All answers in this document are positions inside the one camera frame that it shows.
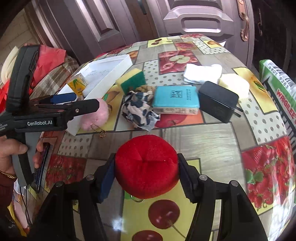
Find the fruit patterned tablecloth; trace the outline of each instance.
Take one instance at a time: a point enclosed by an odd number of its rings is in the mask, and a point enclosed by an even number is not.
[[[237,73],[250,83],[249,97],[238,104],[244,111],[242,117],[233,116],[230,123],[224,124],[202,111],[194,116],[162,115],[151,132],[133,130],[121,116],[123,94],[114,85],[106,99],[112,113],[102,126],[107,130],[104,138],[83,131],[75,137],[67,132],[44,133],[43,141],[50,142],[52,147],[40,193],[30,189],[28,208],[33,219],[55,182],[79,181],[93,174],[129,139],[152,134],[183,153],[201,174],[223,183],[233,179],[239,181],[248,193],[268,239],[276,240],[289,222],[294,207],[294,161],[282,118],[254,74],[222,44],[202,34],[137,42],[98,59],[122,54],[129,54],[133,61],[129,70],[143,70],[146,82],[151,86],[186,85],[183,73],[187,63],[220,64],[224,74]],[[109,197],[98,208],[112,241],[147,240],[147,235],[152,235],[153,240],[180,241],[187,235],[195,206],[185,198],[180,183],[162,196],[135,202],[114,180]],[[217,239],[220,209],[221,202],[217,201],[211,234],[213,241]],[[84,240],[78,201],[73,204],[73,214],[77,238]],[[168,225],[168,218],[178,232]]]

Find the green and white package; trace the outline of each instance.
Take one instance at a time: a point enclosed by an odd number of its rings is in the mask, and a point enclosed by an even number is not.
[[[259,66],[260,82],[279,110],[296,160],[296,84],[271,60],[261,60]]]

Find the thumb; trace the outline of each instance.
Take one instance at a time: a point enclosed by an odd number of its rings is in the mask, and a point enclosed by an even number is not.
[[[24,154],[28,147],[15,139],[2,139],[0,141],[0,158],[10,155]]]

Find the human hand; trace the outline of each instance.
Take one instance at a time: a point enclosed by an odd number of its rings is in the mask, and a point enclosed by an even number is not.
[[[33,156],[35,168],[39,168],[43,142],[40,140],[36,146],[37,152]],[[0,137],[0,171],[10,175],[15,175],[10,155],[24,154],[28,147],[15,139],[7,139],[6,136]]]

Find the maroon sleeve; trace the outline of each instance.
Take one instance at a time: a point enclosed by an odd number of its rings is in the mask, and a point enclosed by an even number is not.
[[[7,208],[12,200],[13,183],[11,179],[0,173],[0,209]]]

